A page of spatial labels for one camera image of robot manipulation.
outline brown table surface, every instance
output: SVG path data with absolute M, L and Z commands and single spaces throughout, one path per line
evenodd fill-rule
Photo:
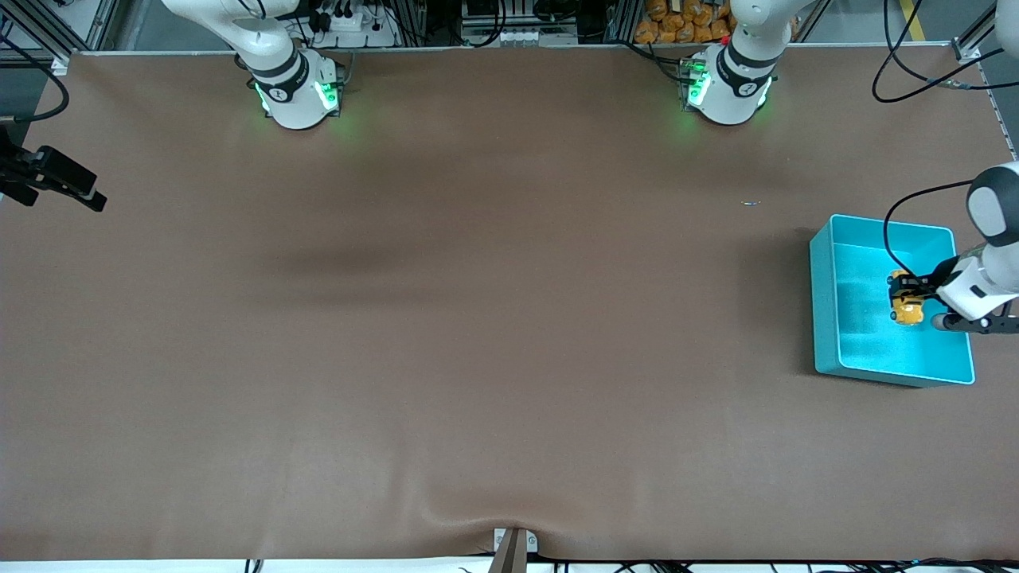
M 813 371 L 828 216 L 1010 159 L 983 93 L 874 103 L 882 56 L 791 50 L 726 128 L 623 49 L 364 55 L 303 133 L 229 57 L 74 58 L 29 145 L 110 201 L 0 209 L 0 556 L 518 524 L 572 559 L 1019 558 L 1016 338 L 968 387 Z M 962 193 L 903 218 L 974 244 Z

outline green led light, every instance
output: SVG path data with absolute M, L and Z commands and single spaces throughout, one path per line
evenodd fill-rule
M 265 94 L 262 93 L 262 88 L 260 88 L 258 84 L 255 84 L 255 91 L 258 92 L 258 98 L 262 100 L 262 109 L 264 109 L 266 113 L 269 113 L 269 102 L 265 101 Z
M 761 99 L 757 100 L 757 107 L 764 105 L 767 101 L 767 89 L 771 87 L 771 79 L 768 77 L 767 82 L 764 83 L 764 87 L 761 88 Z
M 336 107 L 336 89 L 331 85 L 322 85 L 318 82 L 315 83 L 315 91 L 318 92 L 319 99 L 322 100 L 322 105 L 326 109 L 334 109 Z
M 711 74 L 707 71 L 701 73 L 700 80 L 695 82 L 693 86 L 690 87 L 690 96 L 687 98 L 687 103 L 690 105 L 700 105 L 704 102 L 704 94 L 707 93 L 707 89 L 711 86 Z

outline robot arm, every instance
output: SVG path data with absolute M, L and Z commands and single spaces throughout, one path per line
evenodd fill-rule
M 275 16 L 299 0 L 163 0 L 174 14 L 208 29 L 236 50 L 255 77 L 262 107 L 280 125 L 304 129 L 339 108 L 336 63 L 298 49 Z
M 1019 0 L 999 0 L 995 17 L 1002 47 L 1019 57 Z M 1010 313 L 1012 301 L 1019 298 L 1019 161 L 977 175 L 966 195 L 966 210 L 985 243 L 943 261 L 929 275 L 905 277 L 911 284 L 898 292 L 904 275 L 894 274 L 893 307 L 910 296 L 917 300 L 936 295 L 951 310 L 934 317 L 938 328 L 1019 333 L 1019 318 Z M 999 307 L 1003 311 L 994 314 Z
M 966 320 L 978 321 L 1019 298 L 1019 161 L 977 175 L 966 209 L 986 243 L 959 256 L 936 293 Z
M 790 20 L 811 0 L 733 0 L 732 41 L 693 56 L 706 79 L 688 104 L 725 125 L 743 123 L 764 103 L 771 71 L 792 39 Z

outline teal storage box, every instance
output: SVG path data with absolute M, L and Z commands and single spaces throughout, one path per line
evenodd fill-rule
M 833 215 L 810 241 L 814 366 L 822 374 L 918 387 L 973 383 L 969 335 L 930 324 L 945 305 L 924 303 L 924 322 L 916 326 L 892 320 L 887 278 L 898 266 L 884 252 L 881 223 Z M 892 222 L 889 242 L 921 274 L 956 254 L 945 227 Z

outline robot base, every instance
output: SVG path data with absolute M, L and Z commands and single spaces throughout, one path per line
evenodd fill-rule
M 345 68 L 314 50 L 303 49 L 308 59 L 308 79 L 294 92 L 288 102 L 278 102 L 262 93 L 262 108 L 266 117 L 272 117 L 287 129 L 308 129 L 318 125 L 328 116 L 338 116 L 346 83 Z
M 764 105 L 767 97 L 767 89 L 771 86 L 771 81 L 759 90 L 757 97 L 741 98 L 733 93 L 732 88 L 722 83 L 717 69 L 718 53 L 723 46 L 716 44 L 708 47 L 703 52 L 699 52 L 690 57 L 698 68 L 692 68 L 689 72 L 694 82 L 687 86 L 681 86 L 681 93 L 690 109 L 700 111 L 715 123 L 722 125 L 737 125 L 750 119 L 757 108 Z

